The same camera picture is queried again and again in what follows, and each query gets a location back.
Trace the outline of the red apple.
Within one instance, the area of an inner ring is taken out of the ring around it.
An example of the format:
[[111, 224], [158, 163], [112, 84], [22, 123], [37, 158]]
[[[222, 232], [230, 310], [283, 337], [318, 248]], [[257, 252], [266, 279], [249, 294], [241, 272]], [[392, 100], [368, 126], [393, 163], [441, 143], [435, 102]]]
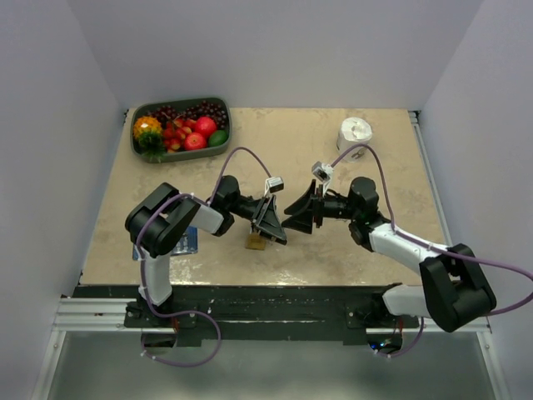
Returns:
[[208, 139], [217, 130], [216, 122], [210, 117], [199, 117], [196, 121], [194, 132]]
[[196, 151], [207, 147], [207, 140], [198, 132], [188, 134], [183, 141], [185, 151]]

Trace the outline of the green fruit tray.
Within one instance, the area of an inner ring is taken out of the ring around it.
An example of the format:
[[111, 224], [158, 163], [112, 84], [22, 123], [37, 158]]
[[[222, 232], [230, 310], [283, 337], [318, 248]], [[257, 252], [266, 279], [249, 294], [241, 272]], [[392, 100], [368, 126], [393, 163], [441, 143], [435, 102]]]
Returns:
[[203, 100], [203, 99], [222, 100], [227, 105], [226, 101], [220, 97], [198, 97], [198, 98], [193, 97], [193, 98], [178, 99], [178, 100], [171, 100], [171, 101], [165, 101], [165, 102], [153, 102], [153, 103], [148, 103], [148, 104], [140, 106], [136, 111], [132, 113], [132, 120], [130, 122], [130, 143], [131, 143], [131, 148], [132, 148], [133, 153], [136, 154], [141, 160], [143, 160], [146, 163], [164, 163], [164, 162], [170, 163], [170, 162], [186, 161], [186, 160], [192, 160], [192, 159], [197, 159], [197, 158], [209, 158], [209, 157], [213, 157], [213, 156], [224, 153], [229, 148], [229, 144], [232, 140], [231, 114], [230, 114], [230, 119], [229, 119], [229, 127], [225, 129], [217, 128], [217, 130], [225, 130], [228, 134], [227, 141], [218, 147], [209, 147], [208, 139], [207, 139], [206, 148], [203, 148], [201, 150], [196, 150], [196, 151], [183, 150], [183, 151], [178, 151], [175, 153], [169, 153], [166, 150], [166, 153], [162, 156], [162, 159], [160, 161], [157, 161], [157, 160], [150, 160], [149, 158], [141, 155], [139, 147], [133, 138], [132, 130], [133, 130], [134, 122], [140, 117], [145, 117], [146, 116], [145, 112], [147, 112], [151, 108], [151, 106], [155, 106], [155, 105], [167, 103], [167, 102], [186, 101], [186, 100]]

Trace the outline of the red apple lower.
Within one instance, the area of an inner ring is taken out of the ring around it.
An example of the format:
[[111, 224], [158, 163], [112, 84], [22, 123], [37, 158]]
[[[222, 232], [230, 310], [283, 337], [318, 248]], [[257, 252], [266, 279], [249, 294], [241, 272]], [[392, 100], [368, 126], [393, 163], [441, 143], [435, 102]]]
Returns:
[[196, 151], [207, 147], [207, 140], [198, 132], [188, 134], [183, 141], [185, 151]]

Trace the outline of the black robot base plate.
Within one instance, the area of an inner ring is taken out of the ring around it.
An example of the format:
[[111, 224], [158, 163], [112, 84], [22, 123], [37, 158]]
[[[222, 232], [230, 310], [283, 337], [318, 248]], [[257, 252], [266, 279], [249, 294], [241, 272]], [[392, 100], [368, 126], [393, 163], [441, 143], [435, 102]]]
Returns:
[[83, 285], [75, 298], [121, 299], [126, 328], [146, 328], [152, 348], [199, 347], [206, 340], [316, 341], [366, 345], [398, 328], [417, 328], [415, 317], [395, 317], [382, 304], [384, 286], [175, 285], [157, 317], [133, 285]]

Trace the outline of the green lime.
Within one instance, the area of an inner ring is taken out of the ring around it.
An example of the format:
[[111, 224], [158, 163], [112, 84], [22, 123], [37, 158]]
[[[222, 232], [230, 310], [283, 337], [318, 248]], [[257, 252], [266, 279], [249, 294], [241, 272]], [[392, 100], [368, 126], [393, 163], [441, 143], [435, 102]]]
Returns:
[[228, 134], [225, 130], [217, 130], [208, 138], [208, 146], [210, 148], [221, 146], [227, 139]]

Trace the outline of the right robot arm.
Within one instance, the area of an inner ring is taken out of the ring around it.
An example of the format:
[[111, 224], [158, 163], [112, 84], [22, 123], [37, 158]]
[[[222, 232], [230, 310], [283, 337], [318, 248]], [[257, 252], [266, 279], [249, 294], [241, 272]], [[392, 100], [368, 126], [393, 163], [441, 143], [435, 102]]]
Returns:
[[284, 228], [312, 233], [324, 219], [347, 220], [352, 240], [371, 253], [393, 259], [421, 277], [421, 285], [388, 288], [371, 306], [373, 322], [390, 327], [400, 316], [431, 318], [452, 333], [496, 308], [496, 295], [469, 247], [434, 245], [393, 227], [378, 208], [376, 184], [368, 177], [352, 180], [347, 195], [320, 194], [316, 184], [284, 213]]

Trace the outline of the white paper roll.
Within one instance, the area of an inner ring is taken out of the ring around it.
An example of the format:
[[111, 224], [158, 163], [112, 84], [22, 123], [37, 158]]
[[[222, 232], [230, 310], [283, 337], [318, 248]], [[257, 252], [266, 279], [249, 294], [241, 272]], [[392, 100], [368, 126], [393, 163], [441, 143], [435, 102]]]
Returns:
[[359, 117], [346, 118], [339, 128], [336, 149], [342, 155], [347, 149], [356, 144], [368, 145], [373, 136], [371, 125]]

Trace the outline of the dark grape bunch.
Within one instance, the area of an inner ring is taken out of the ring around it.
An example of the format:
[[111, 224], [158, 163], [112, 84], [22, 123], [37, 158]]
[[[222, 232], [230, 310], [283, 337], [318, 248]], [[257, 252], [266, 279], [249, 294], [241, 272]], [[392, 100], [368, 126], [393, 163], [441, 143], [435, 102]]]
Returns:
[[151, 106], [145, 115], [157, 119], [163, 127], [167, 125], [168, 121], [176, 118], [185, 121], [209, 117], [218, 128], [225, 129], [229, 127], [230, 119], [227, 105], [222, 100], [213, 99], [165, 102]]

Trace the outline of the small red fruits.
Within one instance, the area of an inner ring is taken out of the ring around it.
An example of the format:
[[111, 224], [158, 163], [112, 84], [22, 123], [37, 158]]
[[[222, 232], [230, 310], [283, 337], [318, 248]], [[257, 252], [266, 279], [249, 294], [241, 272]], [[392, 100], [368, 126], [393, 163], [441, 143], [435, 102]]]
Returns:
[[192, 133], [194, 120], [175, 118], [166, 122], [162, 131], [163, 144], [168, 153], [183, 151], [185, 139]]

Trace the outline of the red apple upper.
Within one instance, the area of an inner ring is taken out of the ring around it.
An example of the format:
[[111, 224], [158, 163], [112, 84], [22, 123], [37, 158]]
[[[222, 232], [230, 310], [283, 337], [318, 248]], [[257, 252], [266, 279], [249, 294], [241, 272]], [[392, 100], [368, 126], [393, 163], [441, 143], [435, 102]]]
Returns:
[[194, 132], [208, 139], [217, 130], [216, 122], [210, 117], [199, 117], [196, 121]]

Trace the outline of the large brass padlock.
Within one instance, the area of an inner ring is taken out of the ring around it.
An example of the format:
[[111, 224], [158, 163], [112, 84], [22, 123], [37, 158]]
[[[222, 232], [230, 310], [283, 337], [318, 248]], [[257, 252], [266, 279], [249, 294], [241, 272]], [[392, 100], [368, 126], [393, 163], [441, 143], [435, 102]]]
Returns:
[[267, 241], [261, 234], [253, 228], [247, 235], [245, 241], [245, 248], [248, 250], [264, 251], [267, 246]]

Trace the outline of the blue blister pack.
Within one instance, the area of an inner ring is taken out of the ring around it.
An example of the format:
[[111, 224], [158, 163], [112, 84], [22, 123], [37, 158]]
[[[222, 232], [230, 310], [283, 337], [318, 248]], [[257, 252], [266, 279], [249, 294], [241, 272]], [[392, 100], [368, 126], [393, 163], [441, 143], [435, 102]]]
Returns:
[[[129, 232], [132, 242], [132, 260], [139, 261], [140, 256], [137, 249], [137, 238]], [[191, 255], [198, 252], [198, 237], [195, 227], [188, 227], [180, 239], [175, 243], [175, 247], [170, 252], [172, 257]]]

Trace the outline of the orange green fake fruit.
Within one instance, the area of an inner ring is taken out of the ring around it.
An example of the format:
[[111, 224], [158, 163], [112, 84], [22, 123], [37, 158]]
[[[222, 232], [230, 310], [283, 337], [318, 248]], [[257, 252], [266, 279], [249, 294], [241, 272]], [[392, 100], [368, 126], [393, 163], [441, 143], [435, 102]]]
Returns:
[[138, 118], [134, 122], [132, 135], [139, 147], [140, 154], [144, 157], [160, 161], [166, 153], [162, 125], [155, 117]]

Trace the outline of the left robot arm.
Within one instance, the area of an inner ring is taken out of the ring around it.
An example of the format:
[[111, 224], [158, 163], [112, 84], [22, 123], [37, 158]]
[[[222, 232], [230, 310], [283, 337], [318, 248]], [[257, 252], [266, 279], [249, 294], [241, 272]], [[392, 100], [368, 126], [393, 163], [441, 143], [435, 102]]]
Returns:
[[139, 293], [147, 301], [143, 317], [154, 327], [171, 321], [172, 306], [166, 302], [172, 295], [170, 257], [188, 228], [220, 237], [238, 216], [249, 221], [261, 238], [287, 244], [276, 210], [276, 193], [283, 188], [281, 177], [269, 177], [262, 197], [244, 196], [237, 179], [226, 175], [205, 202], [165, 182], [138, 204], [127, 216], [125, 228], [142, 260]]

